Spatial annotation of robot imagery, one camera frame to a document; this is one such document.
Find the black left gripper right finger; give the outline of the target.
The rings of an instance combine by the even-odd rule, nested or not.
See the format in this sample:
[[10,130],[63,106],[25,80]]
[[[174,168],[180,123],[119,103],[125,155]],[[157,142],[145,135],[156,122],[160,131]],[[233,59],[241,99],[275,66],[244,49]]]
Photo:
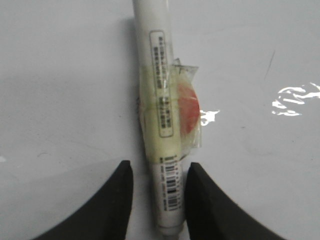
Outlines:
[[191,240],[282,240],[239,207],[192,162],[184,191],[185,216]]

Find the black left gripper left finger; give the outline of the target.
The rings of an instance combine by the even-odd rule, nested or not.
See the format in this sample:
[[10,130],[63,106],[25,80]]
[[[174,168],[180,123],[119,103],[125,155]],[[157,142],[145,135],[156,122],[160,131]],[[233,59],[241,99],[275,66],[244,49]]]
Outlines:
[[122,160],[104,185],[77,211],[36,240],[124,240],[133,202],[133,170]]

